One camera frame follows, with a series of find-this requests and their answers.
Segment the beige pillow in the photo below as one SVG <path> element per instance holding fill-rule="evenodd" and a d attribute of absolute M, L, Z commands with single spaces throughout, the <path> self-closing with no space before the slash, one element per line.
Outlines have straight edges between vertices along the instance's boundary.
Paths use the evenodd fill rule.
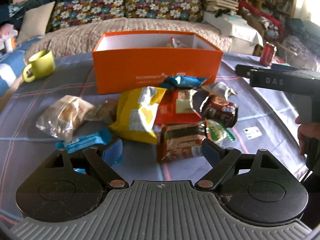
<path fill-rule="evenodd" d="M 45 34 L 54 4 L 55 2 L 47 3 L 25 13 L 17 37 L 18 44 Z"/>

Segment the gray ribbed plate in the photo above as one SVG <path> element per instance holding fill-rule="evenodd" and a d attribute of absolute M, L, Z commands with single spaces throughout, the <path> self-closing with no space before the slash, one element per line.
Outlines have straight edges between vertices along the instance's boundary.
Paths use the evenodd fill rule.
<path fill-rule="evenodd" d="M 135 181 L 110 191 L 82 218 L 63 223 L 25 218 L 11 230 L 23 240 L 298 240 L 311 232 L 299 221 L 273 228 L 243 223 L 214 194 L 197 191 L 188 181 Z"/>

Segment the red food package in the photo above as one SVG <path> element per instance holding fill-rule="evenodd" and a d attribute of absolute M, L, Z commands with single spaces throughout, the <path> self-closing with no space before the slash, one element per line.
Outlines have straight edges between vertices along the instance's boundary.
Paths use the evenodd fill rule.
<path fill-rule="evenodd" d="M 201 121 L 190 105 L 195 90 L 167 90 L 162 98 L 155 124 L 195 123 Z"/>
<path fill-rule="evenodd" d="M 222 123 L 225 127 L 233 127 L 238 121 L 238 107 L 216 95 L 206 98 L 200 109 L 202 117 Z"/>

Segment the white box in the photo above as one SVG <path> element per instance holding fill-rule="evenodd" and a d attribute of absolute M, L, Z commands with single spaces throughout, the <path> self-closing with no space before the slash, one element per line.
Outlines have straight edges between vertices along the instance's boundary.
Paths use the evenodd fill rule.
<path fill-rule="evenodd" d="M 263 46 L 260 33 L 245 22 L 228 20 L 223 16 L 216 18 L 210 12 L 204 12 L 204 22 L 219 29 L 223 36 L 232 38 L 229 52 L 252 55 L 257 44 Z"/>

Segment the red soda can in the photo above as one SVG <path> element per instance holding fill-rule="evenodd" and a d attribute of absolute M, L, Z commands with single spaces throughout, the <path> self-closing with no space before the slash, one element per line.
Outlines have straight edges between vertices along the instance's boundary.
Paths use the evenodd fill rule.
<path fill-rule="evenodd" d="M 272 60 L 276 55 L 277 47 L 269 42 L 266 42 L 266 44 L 263 47 L 261 57 L 260 57 L 260 63 L 261 65 L 265 67 L 271 66 Z"/>

